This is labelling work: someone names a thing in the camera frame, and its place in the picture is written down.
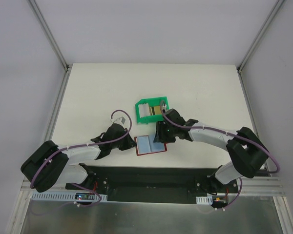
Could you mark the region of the red leather card holder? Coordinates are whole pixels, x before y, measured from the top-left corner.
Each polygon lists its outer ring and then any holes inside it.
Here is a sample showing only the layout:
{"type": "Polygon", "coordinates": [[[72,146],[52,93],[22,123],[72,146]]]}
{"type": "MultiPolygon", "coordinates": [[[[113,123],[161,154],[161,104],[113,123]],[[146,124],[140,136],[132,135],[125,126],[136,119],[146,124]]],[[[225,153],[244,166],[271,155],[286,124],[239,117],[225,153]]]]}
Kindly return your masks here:
{"type": "Polygon", "coordinates": [[[164,143],[154,142],[155,134],[136,136],[136,155],[144,156],[149,154],[162,153],[167,151],[164,143]]]}

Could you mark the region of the green plastic bin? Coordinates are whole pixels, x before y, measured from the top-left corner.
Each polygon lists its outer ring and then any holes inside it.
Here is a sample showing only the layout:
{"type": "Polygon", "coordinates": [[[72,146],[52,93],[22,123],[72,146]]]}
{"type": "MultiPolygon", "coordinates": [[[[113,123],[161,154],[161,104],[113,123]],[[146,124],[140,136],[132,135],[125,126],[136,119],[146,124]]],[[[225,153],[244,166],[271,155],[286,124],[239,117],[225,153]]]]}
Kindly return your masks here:
{"type": "Polygon", "coordinates": [[[166,109],[169,109],[167,97],[153,97],[141,99],[135,104],[136,121],[139,124],[149,124],[162,121],[160,110],[161,102],[164,101],[166,109]]]}

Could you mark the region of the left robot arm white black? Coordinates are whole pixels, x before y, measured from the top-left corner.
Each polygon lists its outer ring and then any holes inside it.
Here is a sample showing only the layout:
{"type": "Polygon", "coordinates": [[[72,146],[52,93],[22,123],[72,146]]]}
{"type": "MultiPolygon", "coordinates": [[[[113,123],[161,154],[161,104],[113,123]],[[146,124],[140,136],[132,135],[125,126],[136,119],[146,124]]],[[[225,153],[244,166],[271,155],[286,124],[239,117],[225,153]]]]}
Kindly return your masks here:
{"type": "Polygon", "coordinates": [[[113,123],[106,132],[86,144],[64,147],[44,142],[21,166],[21,172],[31,182],[31,188],[42,193],[55,184],[76,183],[82,189],[90,189],[93,177],[82,165],[85,161],[108,156],[113,149],[120,151],[136,147],[136,143],[122,125],[113,123]]]}

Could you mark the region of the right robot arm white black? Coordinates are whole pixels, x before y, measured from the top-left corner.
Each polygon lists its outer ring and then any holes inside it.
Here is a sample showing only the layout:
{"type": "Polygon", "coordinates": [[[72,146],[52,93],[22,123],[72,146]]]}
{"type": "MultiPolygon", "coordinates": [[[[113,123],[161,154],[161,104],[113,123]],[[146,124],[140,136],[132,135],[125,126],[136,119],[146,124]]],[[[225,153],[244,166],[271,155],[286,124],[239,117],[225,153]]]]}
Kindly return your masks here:
{"type": "Polygon", "coordinates": [[[230,162],[210,177],[210,187],[222,192],[229,182],[240,177],[253,178],[268,159],[266,148],[254,132],[242,127],[236,133],[208,126],[195,119],[185,121],[175,109],[164,112],[156,122],[155,143],[174,143],[176,138],[206,143],[228,152],[230,162]]]}

